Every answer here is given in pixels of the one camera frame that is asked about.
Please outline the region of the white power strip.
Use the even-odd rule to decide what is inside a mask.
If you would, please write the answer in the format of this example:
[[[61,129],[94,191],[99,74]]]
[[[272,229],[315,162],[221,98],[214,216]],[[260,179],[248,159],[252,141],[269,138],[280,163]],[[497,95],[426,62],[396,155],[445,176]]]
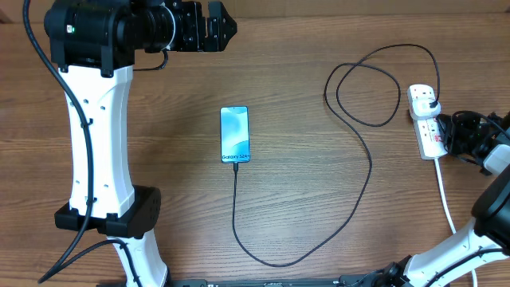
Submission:
[[[411,85],[407,90],[409,106],[413,100],[436,100],[434,90],[429,85]],[[413,120],[420,156],[424,160],[438,159],[447,154],[444,148],[436,116],[426,120]]]

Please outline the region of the blue Galaxy smartphone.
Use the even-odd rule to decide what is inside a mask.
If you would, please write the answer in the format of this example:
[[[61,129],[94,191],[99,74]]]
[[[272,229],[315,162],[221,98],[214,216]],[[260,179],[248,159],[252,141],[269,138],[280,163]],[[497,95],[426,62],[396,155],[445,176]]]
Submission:
[[[220,109],[221,161],[247,163],[251,160],[249,110],[246,106]]]

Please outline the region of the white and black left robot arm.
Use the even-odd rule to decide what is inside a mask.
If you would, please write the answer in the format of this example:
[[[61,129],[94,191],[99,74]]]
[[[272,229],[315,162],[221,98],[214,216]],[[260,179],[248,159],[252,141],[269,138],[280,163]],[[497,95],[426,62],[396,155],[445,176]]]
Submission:
[[[63,230],[97,230],[116,248],[128,286],[168,286],[155,224],[161,193],[128,168],[128,95],[135,52],[221,52],[237,31],[219,1],[56,1],[45,16],[51,59],[65,83],[73,186],[55,214]]]

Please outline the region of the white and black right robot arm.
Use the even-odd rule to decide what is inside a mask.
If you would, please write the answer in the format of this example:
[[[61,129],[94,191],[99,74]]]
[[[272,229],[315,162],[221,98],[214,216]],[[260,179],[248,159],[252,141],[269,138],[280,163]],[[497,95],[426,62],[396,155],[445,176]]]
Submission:
[[[463,228],[433,249],[373,273],[372,286],[447,286],[484,264],[509,258],[509,116],[459,111],[433,121],[443,149],[496,178]]]

